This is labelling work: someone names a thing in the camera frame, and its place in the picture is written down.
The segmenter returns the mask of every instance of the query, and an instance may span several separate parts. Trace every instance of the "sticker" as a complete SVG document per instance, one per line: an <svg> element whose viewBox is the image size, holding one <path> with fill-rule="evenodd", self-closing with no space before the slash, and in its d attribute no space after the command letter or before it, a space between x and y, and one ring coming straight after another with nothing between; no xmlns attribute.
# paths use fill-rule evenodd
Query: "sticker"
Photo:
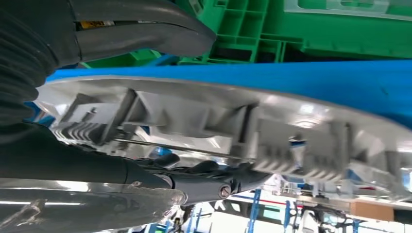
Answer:
<svg viewBox="0 0 412 233"><path fill-rule="evenodd" d="M107 27L115 25L113 21L88 21L88 22L80 22L83 29L90 29L90 28L99 28L99 27Z"/></svg>

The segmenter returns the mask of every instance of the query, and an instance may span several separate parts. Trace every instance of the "black corrugated hose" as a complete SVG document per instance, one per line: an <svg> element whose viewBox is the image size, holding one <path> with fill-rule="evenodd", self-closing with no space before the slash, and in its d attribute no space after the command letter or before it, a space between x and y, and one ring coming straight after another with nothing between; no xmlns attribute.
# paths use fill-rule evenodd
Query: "black corrugated hose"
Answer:
<svg viewBox="0 0 412 233"><path fill-rule="evenodd" d="M21 123L32 116L24 102L37 98L36 87L56 67L42 38L0 9L0 143L18 140L33 127Z"/></svg>

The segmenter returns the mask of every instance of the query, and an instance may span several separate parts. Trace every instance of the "blue support post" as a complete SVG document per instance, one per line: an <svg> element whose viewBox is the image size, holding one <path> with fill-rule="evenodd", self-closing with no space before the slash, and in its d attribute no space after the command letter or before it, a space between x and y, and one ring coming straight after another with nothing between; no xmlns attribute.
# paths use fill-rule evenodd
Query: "blue support post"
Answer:
<svg viewBox="0 0 412 233"><path fill-rule="evenodd" d="M192 210L192 213L190 215L190 219L189 219L189 224L188 224L188 228L186 229L186 233L190 233L190 229L192 228L192 221L193 221L193 217L194 217L195 213Z"/></svg>
<svg viewBox="0 0 412 233"><path fill-rule="evenodd" d="M352 223L352 232L353 232L353 233L358 233L358 231L359 231L359 223L360 223L359 220L357 220L357 219L354 219L354 220L353 220L353 223Z"/></svg>
<svg viewBox="0 0 412 233"><path fill-rule="evenodd" d="M283 221L283 232L286 232L287 227L291 221L291 202L286 201L286 208L285 208L285 220Z"/></svg>
<svg viewBox="0 0 412 233"><path fill-rule="evenodd" d="M199 226L199 221L200 221L200 215L202 214L202 208L200 208L199 213L197 214L197 219L196 219L196 226L194 227L193 232L196 233L197 232L197 227Z"/></svg>
<svg viewBox="0 0 412 233"><path fill-rule="evenodd" d="M254 230L255 221L259 213L260 193L260 189L255 190L255 196L253 197L252 211L250 213L249 228L247 229L247 233L253 233Z"/></svg>
<svg viewBox="0 0 412 233"><path fill-rule="evenodd" d="M169 232L169 227L170 227L170 221L167 220L166 225L165 225L165 233Z"/></svg>
<svg viewBox="0 0 412 233"><path fill-rule="evenodd" d="M156 223L152 223L149 226L149 230L147 231L147 233L156 233L157 230L157 224Z"/></svg>

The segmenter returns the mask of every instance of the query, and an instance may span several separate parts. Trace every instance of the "green plastic crate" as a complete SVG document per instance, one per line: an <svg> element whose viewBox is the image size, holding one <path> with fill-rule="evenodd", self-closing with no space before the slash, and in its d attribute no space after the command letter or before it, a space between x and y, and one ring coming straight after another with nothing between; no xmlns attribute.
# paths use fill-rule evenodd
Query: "green plastic crate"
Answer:
<svg viewBox="0 0 412 233"><path fill-rule="evenodd" d="M284 0L176 0L218 35L213 49L179 64L412 58L412 22L285 13ZM299 0L322 9L324 0ZM412 7L392 7L412 16Z"/></svg>
<svg viewBox="0 0 412 233"><path fill-rule="evenodd" d="M159 52L144 49L125 55L82 63L86 68L139 67L161 57Z"/></svg>

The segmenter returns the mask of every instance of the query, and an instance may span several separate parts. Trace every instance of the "blue metal frame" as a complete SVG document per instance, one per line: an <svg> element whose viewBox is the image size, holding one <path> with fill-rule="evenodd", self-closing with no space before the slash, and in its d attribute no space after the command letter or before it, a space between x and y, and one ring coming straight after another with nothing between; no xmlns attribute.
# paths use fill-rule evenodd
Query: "blue metal frame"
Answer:
<svg viewBox="0 0 412 233"><path fill-rule="evenodd" d="M248 224L247 233L253 233L253 230L255 228L255 221L256 221L256 218L258 217L258 214L259 214L260 194L261 194L261 190L256 189L255 190L255 196L253 197L252 211L250 212L250 220L249 220L249 224Z"/></svg>
<svg viewBox="0 0 412 233"><path fill-rule="evenodd" d="M192 210L191 214L190 214L190 219L189 219L189 224L188 224L188 228L186 229L186 233L190 233L190 229L192 228L192 222L193 222L193 218L195 216L195 212L194 210Z"/></svg>
<svg viewBox="0 0 412 233"><path fill-rule="evenodd" d="M412 61L282 63L58 70L48 82L90 75L181 79L278 91L361 109L412 129Z"/></svg>
<svg viewBox="0 0 412 233"><path fill-rule="evenodd" d="M196 226L193 229L193 232L197 232L197 228L199 227L200 216L202 215L202 208L200 208L199 213L197 214L196 219Z"/></svg>

